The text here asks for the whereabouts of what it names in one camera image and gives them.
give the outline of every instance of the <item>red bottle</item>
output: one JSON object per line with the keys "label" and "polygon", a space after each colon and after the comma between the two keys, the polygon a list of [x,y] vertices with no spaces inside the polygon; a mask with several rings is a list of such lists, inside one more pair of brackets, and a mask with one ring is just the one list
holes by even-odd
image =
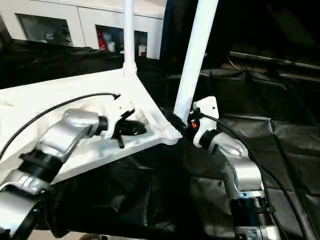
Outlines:
{"label": "red bottle", "polygon": [[100,28],[98,28],[96,30],[96,34],[98,36],[99,49],[101,51],[107,51],[107,46],[106,46],[106,43],[105,43],[104,38],[103,38],[102,30]]}

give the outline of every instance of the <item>black tarp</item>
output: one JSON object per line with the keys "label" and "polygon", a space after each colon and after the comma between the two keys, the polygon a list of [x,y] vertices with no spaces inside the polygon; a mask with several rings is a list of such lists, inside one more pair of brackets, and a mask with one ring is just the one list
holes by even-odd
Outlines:
{"label": "black tarp", "polygon": [[[0,54],[1,88],[121,68],[123,56],[15,41]],[[154,101],[174,106],[179,75],[137,59]],[[320,235],[320,83],[256,72],[203,70],[195,100],[216,96],[231,125],[289,192],[308,239]],[[265,172],[289,239],[302,239],[283,193]],[[233,238],[221,173],[191,142],[157,145],[54,186],[53,228],[148,239]]]}

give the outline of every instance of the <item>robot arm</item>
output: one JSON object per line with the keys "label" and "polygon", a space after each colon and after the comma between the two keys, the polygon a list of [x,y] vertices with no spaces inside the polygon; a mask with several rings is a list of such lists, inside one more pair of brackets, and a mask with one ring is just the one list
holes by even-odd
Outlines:
{"label": "robot arm", "polygon": [[22,164],[12,170],[0,185],[0,239],[25,240],[45,212],[44,195],[63,164],[82,139],[103,136],[117,139],[121,135],[146,132],[137,121],[126,120],[134,109],[117,99],[112,115],[99,116],[82,109],[68,109],[63,118],[52,125],[34,149],[21,154]]}
{"label": "robot arm", "polygon": [[260,170],[249,158],[247,148],[239,140],[218,132],[216,122],[203,117],[203,114],[219,117],[216,98],[209,96],[194,102],[193,109],[187,127],[177,116],[171,115],[168,119],[196,147],[207,149],[208,155],[220,166],[236,239],[280,240]]}

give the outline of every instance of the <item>floor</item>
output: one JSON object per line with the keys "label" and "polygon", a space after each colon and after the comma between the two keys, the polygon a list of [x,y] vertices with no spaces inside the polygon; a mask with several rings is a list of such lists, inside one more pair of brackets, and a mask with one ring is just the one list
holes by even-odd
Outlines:
{"label": "floor", "polygon": [[[60,240],[79,240],[84,233],[82,232],[70,232]],[[28,240],[56,240],[50,231],[34,230]],[[125,238],[119,236],[108,236],[108,240],[138,240],[133,238]]]}

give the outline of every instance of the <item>black cable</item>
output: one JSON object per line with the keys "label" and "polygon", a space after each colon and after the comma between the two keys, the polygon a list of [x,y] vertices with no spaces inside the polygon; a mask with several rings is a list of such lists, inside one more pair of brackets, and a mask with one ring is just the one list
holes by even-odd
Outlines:
{"label": "black cable", "polygon": [[32,118],[30,121],[28,121],[26,124],[24,124],[22,127],[19,128],[18,131],[15,132],[15,134],[12,135],[12,137],[10,137],[9,141],[6,142],[6,144],[4,145],[3,149],[1,150],[0,152],[0,160],[1,158],[4,156],[6,150],[8,149],[9,145],[15,140],[15,138],[23,131],[25,130],[29,125],[31,125],[32,123],[34,123],[36,120],[38,120],[39,118],[41,118],[42,116],[46,115],[47,113],[55,110],[55,109],[58,109],[64,105],[67,105],[67,104],[70,104],[70,103],[73,103],[73,102],[76,102],[78,100],[81,100],[81,99],[86,99],[86,98],[90,98],[90,97],[94,97],[94,96],[103,96],[103,95],[106,95],[106,96],[113,96],[114,99],[116,99],[117,97],[119,97],[120,95],[118,94],[114,94],[114,93],[110,93],[110,92],[98,92],[98,93],[92,93],[92,94],[88,94],[88,95],[83,95],[83,96],[78,96],[76,98],[72,98],[68,101],[64,101],[62,103],[59,103],[57,105],[54,105],[50,108],[48,108],[47,110],[39,113],[37,116],[35,116],[34,118]]}
{"label": "black cable", "polygon": [[[286,189],[284,188],[284,186],[282,185],[282,183],[279,181],[279,179],[273,174],[271,173],[269,170],[267,170],[265,167],[262,167],[261,164],[258,162],[258,159],[257,157],[255,156],[254,152],[251,150],[251,148],[249,147],[249,145],[233,130],[232,127],[230,127],[228,124],[224,123],[223,121],[215,118],[215,117],[212,117],[212,116],[209,116],[209,115],[205,115],[205,114],[202,114],[202,116],[204,118],[207,118],[207,119],[210,119],[212,121],[215,121],[217,123],[219,123],[220,125],[222,125],[223,127],[225,127],[229,132],[231,132],[248,150],[248,153],[250,154],[253,162],[257,165],[257,167],[259,168],[260,172],[262,172],[262,169],[265,170],[265,172],[267,174],[270,175],[270,177],[272,177],[274,179],[274,181],[278,184],[279,188],[281,189],[281,191],[283,192],[284,196],[286,197],[286,199],[288,200],[289,204],[290,204],[290,207],[292,208],[292,211],[293,211],[293,214],[295,215],[296,217],[296,220],[299,224],[299,227],[300,227],[300,230],[302,232],[302,235],[303,235],[303,238],[304,239],[307,239],[307,235],[306,235],[306,230],[303,226],[303,223],[298,215],[298,211],[297,209],[295,208],[294,206],[294,203],[292,202],[288,192],[286,191]],[[270,198],[270,193],[269,193],[269,189],[268,189],[268,186],[266,184],[266,179],[264,177],[263,174],[261,174],[261,180],[262,180],[262,184],[263,184],[263,188],[264,188],[264,193],[265,193],[265,198],[266,200],[268,201],[268,204],[271,205],[271,198]],[[286,239],[286,240],[289,240],[288,238],[288,235],[287,233],[285,232],[284,228],[282,227],[278,217],[276,216],[276,213],[275,211],[272,211],[271,212],[271,215],[276,223],[276,225],[278,226],[280,232],[282,233],[282,236]]]}

